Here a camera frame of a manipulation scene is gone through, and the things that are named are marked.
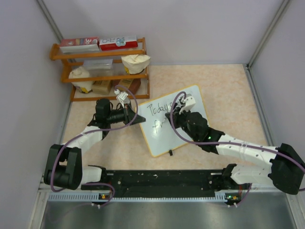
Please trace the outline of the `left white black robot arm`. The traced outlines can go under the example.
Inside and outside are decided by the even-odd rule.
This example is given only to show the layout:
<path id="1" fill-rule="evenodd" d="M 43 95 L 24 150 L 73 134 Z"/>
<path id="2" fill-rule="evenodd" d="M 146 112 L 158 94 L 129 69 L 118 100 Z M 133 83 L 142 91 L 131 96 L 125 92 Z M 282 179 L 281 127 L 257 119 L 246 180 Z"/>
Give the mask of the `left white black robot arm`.
<path id="1" fill-rule="evenodd" d="M 109 99 L 96 102 L 95 114 L 86 128 L 63 145 L 53 144 L 49 149 L 43 181 L 59 190 L 75 190 L 81 185 L 94 185 L 103 189 L 108 184 L 105 168 L 82 165 L 82 156 L 96 143 L 102 141 L 112 124 L 123 123 L 125 127 L 144 123 L 146 119 L 135 113 L 130 101 L 120 104 L 116 109 Z"/>

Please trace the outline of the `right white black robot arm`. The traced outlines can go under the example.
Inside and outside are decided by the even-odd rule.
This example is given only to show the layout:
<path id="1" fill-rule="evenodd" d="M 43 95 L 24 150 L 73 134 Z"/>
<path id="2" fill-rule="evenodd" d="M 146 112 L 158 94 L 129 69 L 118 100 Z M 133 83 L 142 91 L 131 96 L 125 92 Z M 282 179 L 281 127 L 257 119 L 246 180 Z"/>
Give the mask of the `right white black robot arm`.
<path id="1" fill-rule="evenodd" d="M 222 131 L 211 128 L 199 112 L 175 109 L 165 115 L 173 131 L 181 128 L 191 139 L 190 144 L 202 150 L 222 156 L 236 157 L 251 162 L 251 166 L 228 165 L 222 174 L 226 188 L 235 188 L 238 184 L 273 185 L 290 195 L 301 191 L 305 175 L 305 163 L 289 145 L 261 146 L 234 138 Z"/>

